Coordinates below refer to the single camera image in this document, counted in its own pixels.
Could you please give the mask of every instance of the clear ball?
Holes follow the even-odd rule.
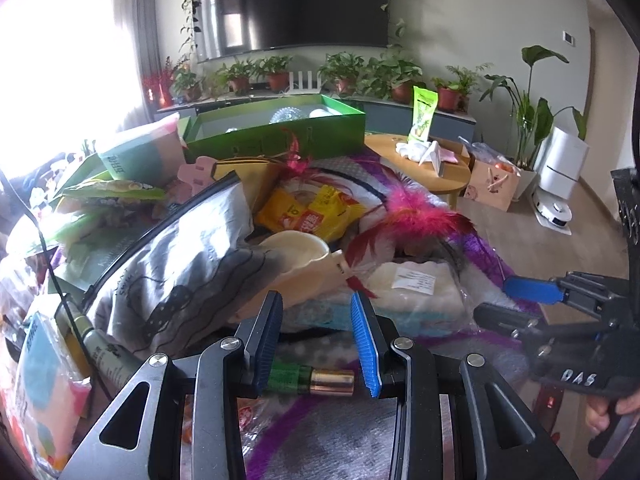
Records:
[[[333,114],[331,112],[328,112],[324,108],[316,108],[315,110],[312,110],[309,113],[309,118],[310,119],[314,119],[316,117],[329,117],[329,116],[332,116],[332,115]]]
[[[302,110],[293,106],[287,106],[286,108],[281,108],[276,113],[274,113],[273,117],[271,117],[271,121],[269,121],[269,124],[284,123],[286,121],[296,121],[298,119],[305,118],[306,115]]]

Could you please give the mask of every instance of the terracotta pot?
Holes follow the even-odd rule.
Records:
[[[289,72],[267,74],[267,81],[272,92],[284,92],[289,87]]]
[[[202,97],[202,90],[200,85],[192,86],[184,92],[184,96],[188,103],[193,103]]]
[[[231,80],[231,88],[237,95],[244,95],[249,91],[249,78],[248,77],[236,77]]]
[[[335,91],[338,95],[353,95],[356,91],[356,81],[353,77],[338,79],[335,82]]]
[[[458,108],[459,92],[448,88],[438,88],[438,110],[455,112]]]
[[[414,100],[414,83],[405,81],[404,83],[391,89],[391,98],[403,105],[410,105]]]
[[[460,100],[458,101],[458,111],[463,114],[469,113],[469,96],[460,94]]]

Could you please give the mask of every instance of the person's hand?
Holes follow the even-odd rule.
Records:
[[[587,397],[586,423],[593,434],[600,434],[609,427],[609,400],[604,397]],[[616,404],[618,415],[628,415],[640,410],[640,390]]]

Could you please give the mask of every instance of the wooden table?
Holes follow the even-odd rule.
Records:
[[[435,195],[446,195],[447,203],[453,210],[458,205],[458,195],[471,179],[471,171],[462,160],[457,164],[443,162],[444,174],[438,177],[430,162],[418,166],[417,162],[402,158],[396,153],[396,142],[406,142],[406,136],[378,134],[366,135],[364,143],[378,155],[391,162],[398,170],[422,184]]]

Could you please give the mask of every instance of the wall-mounted tv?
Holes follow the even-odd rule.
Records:
[[[386,0],[200,0],[198,60],[301,45],[385,46]]]

